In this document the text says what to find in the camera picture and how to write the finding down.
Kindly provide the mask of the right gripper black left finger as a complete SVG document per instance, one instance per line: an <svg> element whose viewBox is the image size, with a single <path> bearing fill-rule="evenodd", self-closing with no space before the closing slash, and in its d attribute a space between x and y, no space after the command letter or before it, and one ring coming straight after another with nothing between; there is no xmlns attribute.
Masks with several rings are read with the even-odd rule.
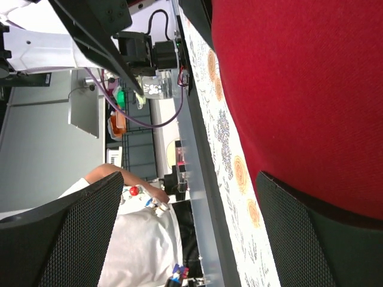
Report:
<svg viewBox="0 0 383 287"><path fill-rule="evenodd" d="M97 286L123 177L1 220L1 286Z"/></svg>

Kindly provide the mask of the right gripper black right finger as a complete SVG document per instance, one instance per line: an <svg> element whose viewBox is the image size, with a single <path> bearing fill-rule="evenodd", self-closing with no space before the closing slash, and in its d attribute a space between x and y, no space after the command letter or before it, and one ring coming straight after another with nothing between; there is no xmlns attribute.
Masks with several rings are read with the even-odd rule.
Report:
<svg viewBox="0 0 383 287"><path fill-rule="evenodd" d="M382 221L256 178L281 286L382 286Z"/></svg>

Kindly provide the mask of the dark red t-shirt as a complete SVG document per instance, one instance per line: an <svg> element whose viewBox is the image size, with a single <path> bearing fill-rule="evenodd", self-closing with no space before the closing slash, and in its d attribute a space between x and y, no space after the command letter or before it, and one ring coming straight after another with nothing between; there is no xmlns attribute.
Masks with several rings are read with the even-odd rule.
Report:
<svg viewBox="0 0 383 287"><path fill-rule="evenodd" d="M382 2L213 1L251 179L382 218Z"/></svg>

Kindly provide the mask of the person in white shirt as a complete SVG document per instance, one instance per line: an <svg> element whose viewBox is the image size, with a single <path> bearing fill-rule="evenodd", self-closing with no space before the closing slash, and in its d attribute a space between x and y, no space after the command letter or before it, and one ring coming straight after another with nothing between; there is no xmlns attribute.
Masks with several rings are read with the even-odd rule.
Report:
<svg viewBox="0 0 383 287"><path fill-rule="evenodd" d="M119 209L98 285L160 286L176 264L188 268L190 277L203 277L190 201L169 203L163 190L113 164L96 167L62 195L82 190L114 172L121 173L125 186L142 186L169 209L161 217L141 201L137 211Z"/></svg>

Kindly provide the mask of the floral patterned table cloth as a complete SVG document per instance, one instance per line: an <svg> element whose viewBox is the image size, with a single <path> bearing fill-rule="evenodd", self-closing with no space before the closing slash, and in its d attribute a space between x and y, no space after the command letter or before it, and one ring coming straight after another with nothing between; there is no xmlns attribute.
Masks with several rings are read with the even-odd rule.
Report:
<svg viewBox="0 0 383 287"><path fill-rule="evenodd" d="M217 56L186 15L180 16L240 283L280 286L238 131L226 103Z"/></svg>

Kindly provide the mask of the orange plastic container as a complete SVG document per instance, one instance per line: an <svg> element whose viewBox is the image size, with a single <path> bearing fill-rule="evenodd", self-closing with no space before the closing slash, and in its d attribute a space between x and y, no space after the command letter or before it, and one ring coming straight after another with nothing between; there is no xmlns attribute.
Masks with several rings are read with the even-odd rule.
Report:
<svg viewBox="0 0 383 287"><path fill-rule="evenodd" d="M107 129L112 140L122 141L122 136L127 132L124 116L119 112L111 111L107 119Z"/></svg>

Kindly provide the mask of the green plastic container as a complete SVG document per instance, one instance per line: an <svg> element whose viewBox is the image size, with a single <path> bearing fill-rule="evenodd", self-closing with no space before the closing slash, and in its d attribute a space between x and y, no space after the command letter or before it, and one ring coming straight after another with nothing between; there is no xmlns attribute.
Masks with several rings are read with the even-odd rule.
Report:
<svg viewBox="0 0 383 287"><path fill-rule="evenodd" d="M121 109L125 109L125 92L123 91L121 86L116 86L113 90L113 96L117 102L117 105Z"/></svg>

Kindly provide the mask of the aluminium frame rail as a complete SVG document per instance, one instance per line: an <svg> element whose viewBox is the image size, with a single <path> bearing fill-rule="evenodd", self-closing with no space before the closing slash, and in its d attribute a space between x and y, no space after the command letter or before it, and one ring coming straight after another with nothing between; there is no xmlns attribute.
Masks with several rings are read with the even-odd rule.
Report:
<svg viewBox="0 0 383 287"><path fill-rule="evenodd" d="M172 1L172 6L175 10L187 70L190 74L189 89L184 93L183 107L177 120L186 161L191 208L205 286L240 286L241 282L218 188L217 175L194 81L195 72L191 64L192 51L187 46L186 25L181 20L179 2Z"/></svg>

